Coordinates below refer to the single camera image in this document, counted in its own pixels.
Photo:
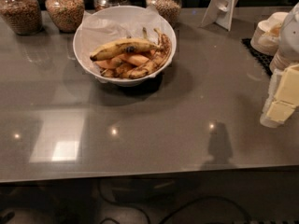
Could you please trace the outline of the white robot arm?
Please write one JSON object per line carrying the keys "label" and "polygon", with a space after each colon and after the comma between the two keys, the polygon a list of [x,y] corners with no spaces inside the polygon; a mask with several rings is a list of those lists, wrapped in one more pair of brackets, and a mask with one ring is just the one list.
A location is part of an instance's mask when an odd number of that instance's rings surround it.
{"label": "white robot arm", "polygon": [[299,3],[286,16],[279,31],[278,51],[270,63],[272,76],[260,122],[276,128],[299,106]]}

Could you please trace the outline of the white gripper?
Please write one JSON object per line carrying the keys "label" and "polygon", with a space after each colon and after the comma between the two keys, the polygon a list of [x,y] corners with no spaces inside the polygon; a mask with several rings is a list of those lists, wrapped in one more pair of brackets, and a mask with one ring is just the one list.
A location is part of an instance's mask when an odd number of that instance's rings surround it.
{"label": "white gripper", "polygon": [[297,106],[299,64],[291,65],[284,71],[275,69],[270,79],[268,98],[263,106],[260,123],[268,128],[276,128],[293,114]]}

